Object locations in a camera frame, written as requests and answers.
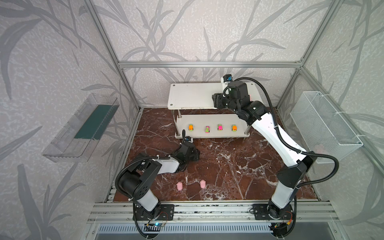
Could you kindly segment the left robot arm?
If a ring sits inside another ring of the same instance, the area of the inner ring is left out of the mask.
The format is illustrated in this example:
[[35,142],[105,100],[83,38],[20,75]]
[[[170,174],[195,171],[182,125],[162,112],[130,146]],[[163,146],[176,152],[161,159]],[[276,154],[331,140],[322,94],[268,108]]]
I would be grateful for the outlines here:
[[115,187],[136,206],[152,212],[160,205],[151,191],[156,177],[183,172],[189,163],[199,159],[200,151],[190,141],[182,142],[176,151],[166,157],[140,154],[117,174]]

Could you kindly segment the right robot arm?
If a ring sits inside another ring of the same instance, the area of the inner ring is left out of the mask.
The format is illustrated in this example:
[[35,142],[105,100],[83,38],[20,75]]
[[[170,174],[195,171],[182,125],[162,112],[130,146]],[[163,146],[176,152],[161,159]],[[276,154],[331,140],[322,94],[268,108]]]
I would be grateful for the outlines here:
[[[246,81],[261,88],[268,105],[252,101]],[[307,152],[298,145],[278,124],[273,104],[265,87],[249,77],[233,79],[231,75],[222,77],[223,92],[212,96],[214,107],[229,109],[248,126],[258,131],[277,151],[284,166],[277,173],[278,183],[269,201],[270,213],[278,214],[295,197],[297,191],[306,185],[318,184],[331,179],[339,170],[339,160],[331,155]],[[303,178],[318,158],[326,158],[334,163],[332,171],[323,178],[303,182]]]

